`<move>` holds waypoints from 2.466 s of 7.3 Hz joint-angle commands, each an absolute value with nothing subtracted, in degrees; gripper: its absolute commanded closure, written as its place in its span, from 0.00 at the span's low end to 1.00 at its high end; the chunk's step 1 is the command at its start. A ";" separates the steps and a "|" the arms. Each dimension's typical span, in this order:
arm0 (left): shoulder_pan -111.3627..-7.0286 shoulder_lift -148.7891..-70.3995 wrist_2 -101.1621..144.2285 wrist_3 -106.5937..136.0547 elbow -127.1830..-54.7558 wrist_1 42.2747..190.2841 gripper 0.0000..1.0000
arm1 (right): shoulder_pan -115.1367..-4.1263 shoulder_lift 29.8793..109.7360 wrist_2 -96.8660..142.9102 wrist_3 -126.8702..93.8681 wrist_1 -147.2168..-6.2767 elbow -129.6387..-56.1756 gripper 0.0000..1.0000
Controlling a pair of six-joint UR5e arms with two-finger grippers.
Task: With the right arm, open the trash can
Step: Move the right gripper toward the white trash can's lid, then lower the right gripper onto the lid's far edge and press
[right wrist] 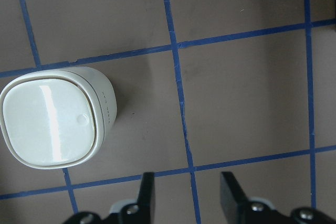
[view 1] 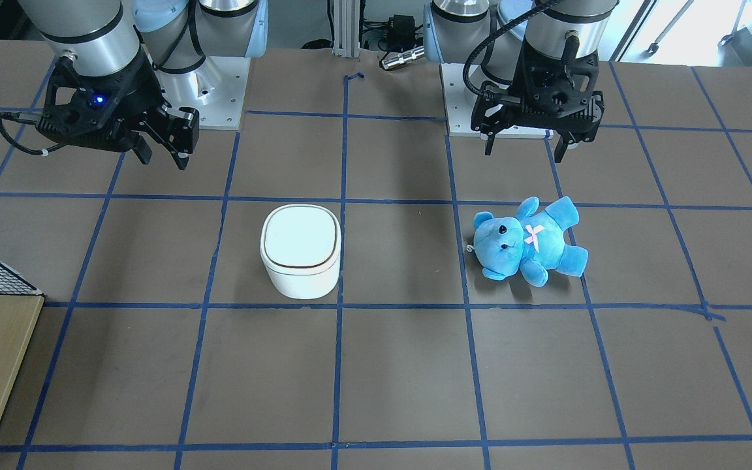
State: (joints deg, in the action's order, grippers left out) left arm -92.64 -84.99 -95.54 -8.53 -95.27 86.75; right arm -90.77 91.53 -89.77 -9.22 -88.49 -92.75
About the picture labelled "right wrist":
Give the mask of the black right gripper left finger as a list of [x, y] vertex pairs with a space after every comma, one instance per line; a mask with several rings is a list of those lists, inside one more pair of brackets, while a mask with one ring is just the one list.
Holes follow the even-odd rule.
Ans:
[[120, 223], [153, 223], [155, 212], [154, 173], [142, 175], [138, 197], [135, 202], [124, 205], [119, 214]]

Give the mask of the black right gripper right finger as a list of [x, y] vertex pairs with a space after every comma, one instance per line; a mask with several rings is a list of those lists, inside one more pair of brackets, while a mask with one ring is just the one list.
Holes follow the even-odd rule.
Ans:
[[220, 204], [227, 223], [265, 223], [275, 209], [265, 199], [247, 197], [232, 172], [221, 172]]

